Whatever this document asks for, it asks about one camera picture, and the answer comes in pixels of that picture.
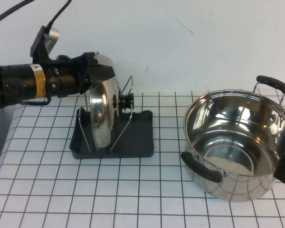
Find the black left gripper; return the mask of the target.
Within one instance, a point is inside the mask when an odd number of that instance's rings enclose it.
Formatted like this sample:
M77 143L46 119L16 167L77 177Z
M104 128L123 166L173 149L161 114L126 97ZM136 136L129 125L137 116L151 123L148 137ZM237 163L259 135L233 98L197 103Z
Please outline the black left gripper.
M98 54L85 52L74 58L59 55L55 60L45 55L46 96L83 94L89 90L90 81L105 81L115 77L112 66L98 65Z

